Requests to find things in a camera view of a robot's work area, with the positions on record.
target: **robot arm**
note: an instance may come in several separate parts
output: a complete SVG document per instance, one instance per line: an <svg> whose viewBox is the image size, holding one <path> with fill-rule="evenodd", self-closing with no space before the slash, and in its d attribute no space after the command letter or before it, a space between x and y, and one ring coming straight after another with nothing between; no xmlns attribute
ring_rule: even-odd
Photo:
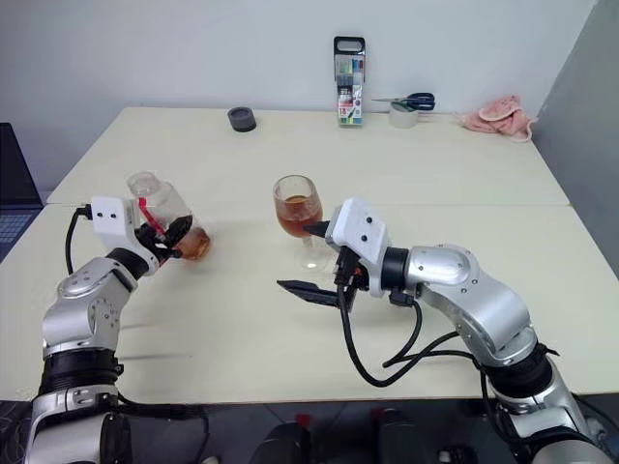
<svg viewBox="0 0 619 464"><path fill-rule="evenodd" d="M131 462L129 424L118 413L115 358L120 315L137 280L154 274L191 227L181 218L166 237L140 226L135 202L94 198L95 232L107 247L58 286L43 321L44 373L33 401L25 463Z"/></svg>
<svg viewBox="0 0 619 464"><path fill-rule="evenodd" d="M339 292L299 281L280 281L280 285L309 302L344 305L347 310L357 290L369 290L375 298L389 291L396 305L422 300L452 321L489 378L504 428L509 430L501 438L509 440L520 459L521 449L535 441L535 447L525 450L529 460L543 456L541 450L549 445L569 443L575 449L589 450L589 462L610 462L592 445L587 421L547 358L547 349L538 342L524 301L487 275L469 250L455 245L392 247L385 223L357 198L346 200L330 221L307 230L324 237L339 253Z"/></svg>

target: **wine glass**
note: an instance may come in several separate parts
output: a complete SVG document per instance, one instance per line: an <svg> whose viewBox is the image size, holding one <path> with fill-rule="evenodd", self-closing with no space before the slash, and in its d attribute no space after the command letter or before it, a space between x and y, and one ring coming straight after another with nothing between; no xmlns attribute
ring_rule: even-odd
<svg viewBox="0 0 619 464"><path fill-rule="evenodd" d="M273 186L273 200L283 230L303 241L303 248L297 253L301 266L308 270L322 269L326 264L325 253L304 229L306 225L322 220L322 205L316 186L305 176L285 176Z"/></svg>

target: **pink towel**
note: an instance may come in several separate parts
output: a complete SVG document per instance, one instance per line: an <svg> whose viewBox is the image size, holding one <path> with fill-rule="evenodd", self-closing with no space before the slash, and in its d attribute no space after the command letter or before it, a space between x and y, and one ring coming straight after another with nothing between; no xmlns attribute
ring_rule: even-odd
<svg viewBox="0 0 619 464"><path fill-rule="evenodd" d="M533 134L531 124L535 121L522 110L520 97L509 95L475 113L465 114L461 122L471 131L502 133L514 142L528 142Z"/></svg>

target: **laptop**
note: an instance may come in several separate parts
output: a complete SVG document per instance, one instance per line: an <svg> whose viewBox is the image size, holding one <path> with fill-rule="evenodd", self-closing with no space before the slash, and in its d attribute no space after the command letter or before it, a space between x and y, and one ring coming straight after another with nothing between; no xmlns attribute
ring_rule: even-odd
<svg viewBox="0 0 619 464"><path fill-rule="evenodd" d="M13 127L0 123L0 262L42 208Z"/></svg>

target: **white table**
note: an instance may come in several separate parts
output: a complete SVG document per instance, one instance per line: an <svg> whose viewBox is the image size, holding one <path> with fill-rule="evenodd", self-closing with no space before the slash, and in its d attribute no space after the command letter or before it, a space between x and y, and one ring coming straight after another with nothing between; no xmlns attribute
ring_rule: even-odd
<svg viewBox="0 0 619 464"><path fill-rule="evenodd" d="M357 195L376 205L567 205L533 143L479 134L449 116L411 130L368 114L340 129L333 112L255 111L235 132L222 109L127 108L48 198L76 204L127 196L126 179L150 169L209 216L261 218L279 177L300 173L323 200Z"/></svg>
<svg viewBox="0 0 619 464"><path fill-rule="evenodd" d="M43 363L40 324L64 277L64 235L72 208L49 205L0 266L0 397L36 394ZM540 340L576 392L617 392L619 284L570 207L381 206L396 246L460 244L528 303ZM249 402L479 396L470 362L421 362L388 389L366 384L345 350L336 309L306 304L278 278L328 285L293 258L300 244L274 217L221 218L211 224L204 262L171 262L144 278L122 315L118 382L144 401ZM80 221L74 264L103 253ZM410 308L360 294L352 315L365 364L380 362L412 328ZM420 346L453 328L424 307ZM459 340L451 346L461 347Z"/></svg>

